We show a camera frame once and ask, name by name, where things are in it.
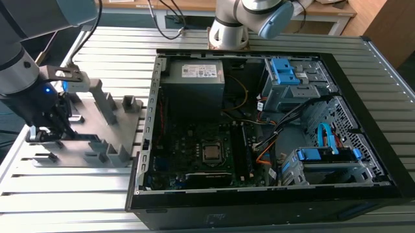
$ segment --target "wooden table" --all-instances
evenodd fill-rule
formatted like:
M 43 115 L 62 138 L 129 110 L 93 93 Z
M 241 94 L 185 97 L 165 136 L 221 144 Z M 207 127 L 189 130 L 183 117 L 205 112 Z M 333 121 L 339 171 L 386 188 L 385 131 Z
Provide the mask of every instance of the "wooden table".
M 105 1 L 105 13 L 122 13 L 122 14 L 150 14 L 147 0 L 135 0 L 135 2 L 110 3 Z M 162 29 L 166 29 L 167 15 L 174 13 L 161 3 L 159 0 L 151 0 L 154 11 L 158 19 L 158 24 Z M 174 9 L 175 6 L 170 0 L 165 1 Z M 215 17 L 217 0 L 175 0 L 183 14 L 186 16 L 206 16 Z M 330 35 L 341 35 L 349 23 L 349 20 L 357 16 L 357 11 L 347 4 L 345 9 L 338 9 L 331 4 L 321 4 L 314 2 L 307 8 L 307 21 L 334 22 L 330 30 Z M 303 15 L 293 17 L 293 20 L 303 20 Z

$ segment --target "aluminum extrusion table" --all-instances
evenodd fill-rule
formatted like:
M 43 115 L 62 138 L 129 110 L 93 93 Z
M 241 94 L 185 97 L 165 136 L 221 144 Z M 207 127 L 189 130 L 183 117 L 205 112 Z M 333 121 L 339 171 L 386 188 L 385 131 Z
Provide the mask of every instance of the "aluminum extrusion table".
M 165 30 L 165 33 L 174 35 L 177 30 Z M 79 45 L 86 34 L 81 33 L 74 46 Z M 155 29 L 101 27 L 75 61 L 91 78 L 103 80 L 105 91 L 115 98 L 135 95 L 147 104 L 157 49 L 206 49 L 207 43 L 206 31 L 189 31 L 186 38 L 170 41 Z M 301 34 L 283 34 L 271 41 L 251 34 L 250 44 L 253 50 L 329 52 L 335 55 L 415 178 L 415 94 L 373 43 L 359 37 Z M 139 151 L 142 131 L 143 123 L 138 128 L 135 152 Z M 28 148 L 26 132 L 27 127 L 0 166 L 2 231 L 147 231 L 138 217 L 125 212 L 131 168 L 34 167 L 31 158 L 42 148 Z M 414 232 L 414 204 L 386 207 L 342 223 L 247 227 L 243 231 L 293 232 L 298 229 L 298 232 L 310 232 L 314 228 L 323 233 Z

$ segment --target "metal bracket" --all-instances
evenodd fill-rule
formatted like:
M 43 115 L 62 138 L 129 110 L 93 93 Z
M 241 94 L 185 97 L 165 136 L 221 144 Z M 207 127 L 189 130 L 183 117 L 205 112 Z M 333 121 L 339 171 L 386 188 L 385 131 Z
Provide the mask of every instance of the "metal bracket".
M 138 104 L 135 96 L 125 96 L 123 108 L 126 113 L 138 113 L 142 110 L 142 105 Z
M 47 154 L 35 154 L 34 160 L 40 164 L 54 164 L 58 162 L 59 158 L 55 154 L 47 153 Z
M 314 85 L 290 86 L 290 91 L 294 98 L 319 98 L 321 94 Z
M 115 101 L 111 94 L 103 92 L 103 82 L 99 79 L 91 79 L 90 92 L 93 93 L 97 107 L 101 110 L 109 125 L 114 125 L 117 123 L 117 117 L 113 112 Z
M 107 156 L 115 167 L 126 167 L 129 165 L 130 154 L 123 145 L 119 146 L 117 151 L 113 144 L 109 144 Z
M 58 76 L 58 72 L 63 72 L 64 76 Z M 39 68 L 39 73 L 44 77 L 44 82 L 54 81 L 82 82 L 83 74 L 76 68 L 64 68 L 55 66 L 43 66 Z

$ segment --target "yellow wire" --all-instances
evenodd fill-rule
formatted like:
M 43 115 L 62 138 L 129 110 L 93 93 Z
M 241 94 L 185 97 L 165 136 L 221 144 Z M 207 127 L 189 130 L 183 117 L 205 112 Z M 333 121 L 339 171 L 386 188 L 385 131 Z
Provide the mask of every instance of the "yellow wire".
M 274 145 L 277 139 L 273 141 L 273 143 L 267 146 L 266 150 L 262 152 L 262 154 L 259 155 L 259 157 L 257 158 L 257 162 L 258 163 L 262 163 L 262 162 L 266 162 L 266 161 L 262 161 L 261 158 L 262 156 L 266 154 L 266 152 L 269 151 L 269 149 L 271 148 L 271 146 Z
M 230 76 L 231 78 L 234 78 L 235 81 L 237 81 L 237 82 L 239 83 L 239 85 L 242 86 L 242 88 L 245 89 L 245 91 L 246 91 L 246 98 L 245 98 L 245 101 L 242 102 L 241 105 L 238 105 L 237 107 L 233 107 L 233 108 L 223 109 L 222 111 L 233 111 L 233 110 L 241 108 L 241 107 L 246 104 L 246 102 L 249 101 L 249 90 L 247 90 L 246 86 L 243 85 L 243 83 L 242 83 L 234 76 L 231 76 L 231 75 L 227 75 L 227 76 Z

